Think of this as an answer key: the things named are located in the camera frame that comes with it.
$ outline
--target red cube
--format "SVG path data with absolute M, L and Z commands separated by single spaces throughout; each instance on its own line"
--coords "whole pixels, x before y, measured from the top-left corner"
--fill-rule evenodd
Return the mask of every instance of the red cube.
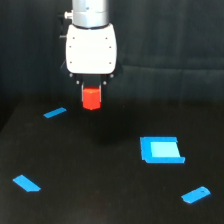
M 96 110 L 101 107 L 100 89 L 97 87 L 88 87 L 83 89 L 83 108 Z

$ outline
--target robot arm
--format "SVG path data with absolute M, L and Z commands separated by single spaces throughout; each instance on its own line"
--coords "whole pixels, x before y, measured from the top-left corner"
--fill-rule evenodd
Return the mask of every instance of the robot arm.
M 65 36 L 66 60 L 61 70 L 80 85 L 83 107 L 99 109 L 102 85 L 122 71 L 108 0 L 73 0 L 72 5 L 73 10 L 64 13 L 72 24 Z

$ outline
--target blue paper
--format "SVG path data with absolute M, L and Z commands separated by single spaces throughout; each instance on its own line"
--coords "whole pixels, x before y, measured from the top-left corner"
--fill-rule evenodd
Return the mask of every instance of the blue paper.
M 201 198 L 206 197 L 207 195 L 210 195 L 210 191 L 205 188 L 205 187 L 200 187 L 194 191 L 191 191 L 183 196 L 181 196 L 183 198 L 183 200 L 189 204 L 198 201 Z
M 27 179 L 23 175 L 16 177 L 15 179 L 13 179 L 13 181 L 27 192 L 40 190 L 40 188 L 36 184 L 31 182 L 29 179 Z
M 151 142 L 153 157 L 180 157 L 176 142 Z
M 53 110 L 53 111 L 51 111 L 49 113 L 44 114 L 44 116 L 46 118 L 50 118 L 50 117 L 56 116 L 58 114 L 61 114 L 61 113 L 65 112 L 65 111 L 67 111 L 67 110 L 65 108 L 61 107 L 61 108 L 59 108 L 57 110 Z
M 140 138 L 142 159 L 147 163 L 184 163 L 180 157 L 176 137 Z

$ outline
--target dark surface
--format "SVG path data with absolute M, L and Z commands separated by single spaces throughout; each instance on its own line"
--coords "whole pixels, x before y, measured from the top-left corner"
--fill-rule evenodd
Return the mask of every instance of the dark surface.
M 61 106 L 67 112 L 43 114 Z M 224 108 L 22 103 L 0 134 L 2 224 L 223 223 Z M 176 136 L 184 165 L 141 160 L 139 138 Z M 40 192 L 12 179 L 25 175 Z M 212 195 L 189 205 L 200 186 Z

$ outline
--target black background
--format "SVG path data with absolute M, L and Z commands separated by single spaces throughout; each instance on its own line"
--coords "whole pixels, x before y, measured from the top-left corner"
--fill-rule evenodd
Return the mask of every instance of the black background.
M 59 71 L 57 13 L 71 7 L 0 1 L 0 128 L 14 112 L 0 138 L 1 222 L 222 223 L 224 3 L 111 0 L 124 74 L 96 112 Z M 68 113 L 43 119 L 59 106 Z M 141 136 L 176 136 L 186 164 L 148 166 Z M 12 183 L 21 174 L 40 194 Z M 212 196 L 182 202 L 200 186 Z

